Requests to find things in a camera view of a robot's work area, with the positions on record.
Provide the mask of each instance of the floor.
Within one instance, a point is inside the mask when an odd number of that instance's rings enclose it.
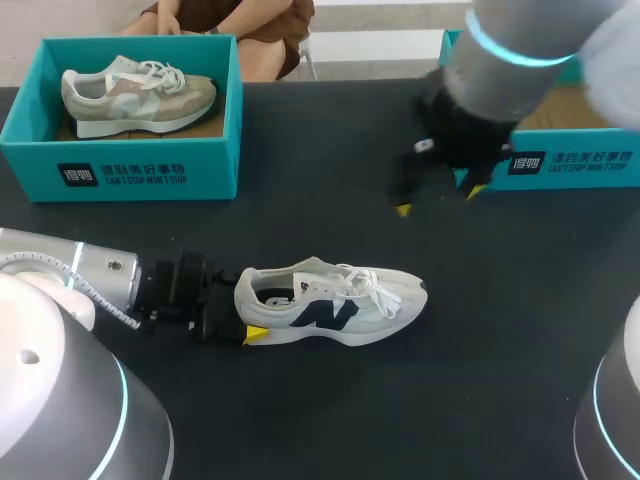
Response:
[[[43,37],[109,35],[152,0],[0,0],[0,86],[20,85]],[[312,55],[320,80],[417,77],[436,66],[442,31],[467,1],[316,0]],[[309,81],[302,63],[286,81]]]

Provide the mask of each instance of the shoe lace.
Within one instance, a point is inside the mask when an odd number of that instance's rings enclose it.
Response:
[[[336,292],[339,298],[368,296],[380,313],[389,320],[394,319],[396,313],[403,308],[402,299],[378,283],[376,272],[344,263],[337,266],[350,270],[346,277],[341,273],[329,274],[330,277],[338,279],[346,290],[345,293]]]
[[[146,61],[140,63],[141,67],[148,67],[149,71],[146,74],[145,80],[149,82],[151,77],[162,77],[159,83],[151,83],[140,87],[141,90],[151,90],[156,87],[162,87],[168,94],[177,93],[184,89],[187,81],[184,78],[184,73],[177,68],[172,67],[167,63],[165,67],[160,62]]]

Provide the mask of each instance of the brown cardboard insert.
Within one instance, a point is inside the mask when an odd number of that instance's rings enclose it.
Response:
[[[518,130],[610,128],[589,104],[582,86],[554,88]]]
[[[216,138],[222,137],[224,132],[224,113],[226,108],[226,98],[224,95],[218,96],[211,110],[201,119],[180,132],[166,133],[158,135],[151,132],[123,132],[111,137],[102,137],[99,140],[141,140],[141,139],[162,139],[162,138]],[[64,110],[64,115],[58,127],[56,141],[77,141],[74,133],[73,119]]]

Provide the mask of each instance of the teal shoe box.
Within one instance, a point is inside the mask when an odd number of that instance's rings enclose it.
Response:
[[[461,31],[445,31],[440,65],[447,64]],[[558,87],[582,85],[577,58]],[[482,191],[640,186],[640,133],[618,128],[516,130],[514,156],[499,163]],[[466,171],[456,172],[458,183]]]
[[[100,72],[117,55],[211,77],[221,95],[216,102],[226,102],[222,136],[56,141],[65,115],[63,72]],[[242,101],[233,36],[45,39],[9,113],[0,149],[32,202],[232,199]]]

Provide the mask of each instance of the brown shorts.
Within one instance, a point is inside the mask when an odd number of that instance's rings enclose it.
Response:
[[[182,0],[176,18],[182,30],[207,32],[227,18],[241,1]],[[145,12],[158,13],[158,4]],[[278,78],[282,78],[300,63],[298,45],[308,35],[309,23],[314,13],[313,0],[293,0],[293,4],[286,11],[239,40],[250,38],[265,43],[283,40],[287,55],[278,75]]]

